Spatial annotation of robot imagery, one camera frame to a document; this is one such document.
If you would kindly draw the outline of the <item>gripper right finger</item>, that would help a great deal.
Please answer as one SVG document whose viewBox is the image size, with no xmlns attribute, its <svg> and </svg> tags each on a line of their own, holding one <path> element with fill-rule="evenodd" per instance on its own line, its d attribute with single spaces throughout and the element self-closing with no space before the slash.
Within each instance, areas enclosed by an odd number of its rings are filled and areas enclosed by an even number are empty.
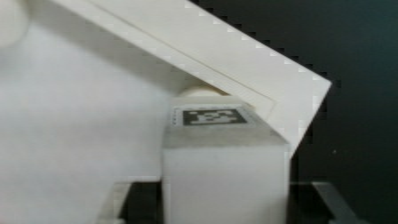
<svg viewBox="0 0 398 224">
<path fill-rule="evenodd" d="M 294 182 L 289 224 L 372 224 L 356 214 L 331 182 Z"/>
</svg>

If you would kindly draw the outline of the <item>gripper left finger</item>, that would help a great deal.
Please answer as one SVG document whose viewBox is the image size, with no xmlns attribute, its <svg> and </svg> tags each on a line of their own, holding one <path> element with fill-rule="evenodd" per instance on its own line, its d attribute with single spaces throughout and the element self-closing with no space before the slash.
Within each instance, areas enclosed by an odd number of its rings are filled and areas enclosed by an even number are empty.
<svg viewBox="0 0 398 224">
<path fill-rule="evenodd" d="M 95 224 L 164 224 L 161 181 L 115 185 Z"/>
</svg>

